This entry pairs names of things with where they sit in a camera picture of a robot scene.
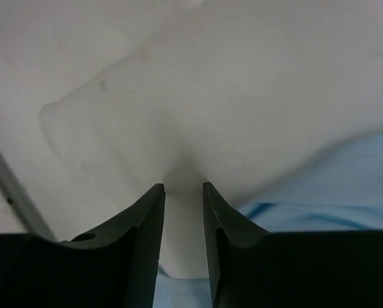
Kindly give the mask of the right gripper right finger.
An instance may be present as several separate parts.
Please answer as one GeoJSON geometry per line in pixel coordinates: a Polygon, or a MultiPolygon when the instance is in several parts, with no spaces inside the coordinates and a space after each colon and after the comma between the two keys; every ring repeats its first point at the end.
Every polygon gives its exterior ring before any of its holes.
{"type": "Polygon", "coordinates": [[[383,307],[383,231],[271,233],[209,182],[203,216],[214,307],[383,307]]]}

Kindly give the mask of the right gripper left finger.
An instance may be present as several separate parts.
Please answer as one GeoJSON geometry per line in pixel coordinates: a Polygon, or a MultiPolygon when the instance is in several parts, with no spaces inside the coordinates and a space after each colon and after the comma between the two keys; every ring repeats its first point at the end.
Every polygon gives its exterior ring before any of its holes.
{"type": "Polygon", "coordinates": [[[165,191],[70,241],[0,234],[0,307],[151,307],[165,191]]]}

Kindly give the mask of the light blue pillowcase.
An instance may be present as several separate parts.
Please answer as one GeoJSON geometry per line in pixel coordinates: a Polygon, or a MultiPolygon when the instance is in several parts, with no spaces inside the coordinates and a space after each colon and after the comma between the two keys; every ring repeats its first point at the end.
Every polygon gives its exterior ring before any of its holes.
{"type": "Polygon", "coordinates": [[[383,232],[383,132],[334,146],[237,208],[270,232],[383,232]]]}

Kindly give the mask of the white pillow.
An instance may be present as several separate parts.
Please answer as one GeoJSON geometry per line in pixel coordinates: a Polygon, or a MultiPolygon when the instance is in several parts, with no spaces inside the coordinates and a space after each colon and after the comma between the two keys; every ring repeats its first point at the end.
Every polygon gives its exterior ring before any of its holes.
{"type": "Polygon", "coordinates": [[[59,239],[166,187],[160,263],[208,275],[233,205],[383,131],[383,1],[0,1],[0,152],[59,239]]]}

